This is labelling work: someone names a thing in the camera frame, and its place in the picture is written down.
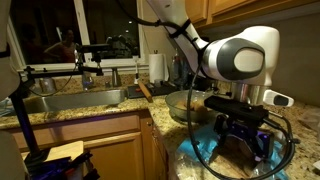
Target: stainless steel sink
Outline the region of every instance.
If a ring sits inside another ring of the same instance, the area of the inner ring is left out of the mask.
[[[25,100],[24,104],[27,113],[32,114],[100,105],[117,105],[125,101],[127,96],[126,90],[109,90],[81,94],[39,97]]]

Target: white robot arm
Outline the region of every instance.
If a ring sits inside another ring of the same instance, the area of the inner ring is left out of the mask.
[[[183,0],[148,0],[150,6],[163,22],[174,22],[183,26],[188,21]],[[176,29],[166,26],[169,33]],[[233,99],[251,105],[262,102],[271,105],[291,106],[293,99],[269,90],[275,70],[279,32],[271,27],[256,26],[242,33],[208,43],[203,41],[192,24],[185,29],[194,44],[203,50],[200,76],[234,82]],[[185,36],[174,38],[186,55],[193,72],[199,66],[198,52]]]

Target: metal pole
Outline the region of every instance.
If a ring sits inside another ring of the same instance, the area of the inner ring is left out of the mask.
[[[22,97],[20,96],[20,93],[18,92],[19,88],[10,95],[12,105],[16,111],[21,130],[23,132],[24,138],[27,142],[27,145],[29,147],[30,155],[33,157],[34,155],[38,155],[40,152],[40,149],[38,147],[38,143],[36,141],[36,138],[34,136],[29,117],[27,114],[27,111],[25,109]]]

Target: black cable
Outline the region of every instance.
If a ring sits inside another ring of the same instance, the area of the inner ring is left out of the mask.
[[[166,27],[171,27],[174,28],[176,30],[180,29],[181,27],[175,23],[172,22],[161,22],[160,20],[158,20],[157,22],[148,22],[148,21],[144,21],[138,17],[134,17],[132,16],[130,13],[128,13],[125,8],[122,6],[121,2],[119,0],[116,0],[118,5],[120,6],[120,8],[124,11],[125,14],[127,14],[127,16],[129,16],[131,19],[133,19],[134,21],[136,21],[139,24],[142,25],[146,25],[146,26],[166,26]],[[187,38],[187,40],[192,44],[192,46],[196,49],[196,51],[198,52],[198,56],[200,55],[201,49],[197,46],[197,44],[195,44],[195,40],[196,39],[192,39],[189,34],[185,31],[182,33],[182,35],[184,35],[184,37]],[[195,151],[195,154],[197,156],[197,158],[199,159],[199,161],[201,162],[201,164],[214,176],[218,177],[219,179],[226,179],[226,180],[236,180],[236,178],[232,178],[232,177],[228,177],[228,176],[224,176],[214,170],[212,170],[209,165],[205,162],[205,160],[202,158],[202,155],[198,149],[198,142],[196,141],[195,137],[194,137],[194,132],[192,129],[192,124],[191,124],[191,115],[190,115],[190,103],[191,103],[191,95],[192,95],[192,89],[196,80],[196,77],[201,69],[201,61],[199,62],[199,65],[197,67],[197,70],[195,72],[195,75],[192,79],[192,83],[189,89],[189,93],[188,93],[188,98],[187,98],[187,122],[188,122],[188,131],[189,131],[189,136],[190,136],[190,140],[191,140],[191,144],[192,147]],[[281,127],[278,127],[280,131],[282,131],[282,133],[284,133],[286,140],[287,140],[287,144],[288,144],[288,148],[286,149],[286,153],[283,157],[283,159],[281,160],[281,162],[278,164],[278,166],[276,166],[276,168],[274,168],[273,170],[269,171],[268,173],[261,175],[259,177],[255,177],[255,178],[249,178],[249,180],[263,180],[267,177],[270,177],[274,174],[276,174],[277,172],[279,172],[280,170],[282,170],[292,159],[293,155],[294,155],[294,143],[290,140],[290,138],[292,138],[292,133],[291,133],[291,126],[289,121],[285,120],[285,122],[287,123],[288,126],[288,131],[290,128],[290,133],[287,134],[287,132],[282,129]]]
[[[191,95],[192,95],[193,85],[194,85],[194,82],[196,80],[196,76],[199,73],[199,70],[200,70],[200,66],[198,66],[198,68],[197,68],[197,70],[195,72],[195,75],[194,75],[194,77],[192,79],[192,84],[191,84],[191,87],[189,89],[188,98],[187,98],[187,122],[188,122],[188,131],[189,131],[189,135],[190,135],[191,145],[192,145],[192,147],[194,149],[194,152],[195,152],[197,158],[199,159],[200,163],[211,174],[213,174],[214,176],[216,176],[219,179],[237,180],[237,178],[233,178],[233,177],[228,177],[228,176],[222,175],[222,174],[214,171],[213,169],[211,169],[209,167],[209,165],[205,162],[205,160],[202,158],[202,155],[201,155],[201,153],[199,151],[199,148],[197,146],[198,142],[196,141],[196,139],[194,137],[194,132],[193,132],[193,129],[192,129],[192,124],[191,124],[190,103],[191,103]],[[281,162],[273,170],[269,171],[266,174],[258,176],[258,177],[248,178],[248,180],[263,180],[265,178],[268,178],[268,177],[276,174],[280,170],[282,170],[292,160],[292,158],[294,156],[295,143],[292,141],[292,137],[293,136],[292,136],[291,125],[290,125],[290,122],[286,118],[284,118],[284,117],[280,117],[280,118],[283,119],[286,122],[288,133],[281,126],[272,126],[272,125],[271,126],[274,127],[275,129],[280,130],[284,134],[284,136],[286,138],[287,148],[286,148],[284,157],[282,158]],[[266,119],[265,121],[266,121],[266,124],[270,125],[270,123],[269,123],[270,119]]]
[[[56,92],[51,93],[51,94],[47,94],[47,95],[39,94],[39,93],[36,93],[36,92],[34,92],[33,90],[31,90],[30,88],[29,88],[29,91],[30,91],[32,94],[35,94],[35,95],[40,96],[40,97],[53,96],[53,95],[57,94],[58,92],[62,91],[62,90],[69,84],[71,78],[72,78],[72,75],[69,77],[68,81],[62,86],[62,88],[60,88],[59,90],[57,90]]]

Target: drawer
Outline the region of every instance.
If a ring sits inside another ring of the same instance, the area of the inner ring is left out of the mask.
[[[140,131],[138,112],[113,114],[32,126],[40,148],[75,140],[90,140]],[[22,151],[27,150],[20,128],[8,129]]]

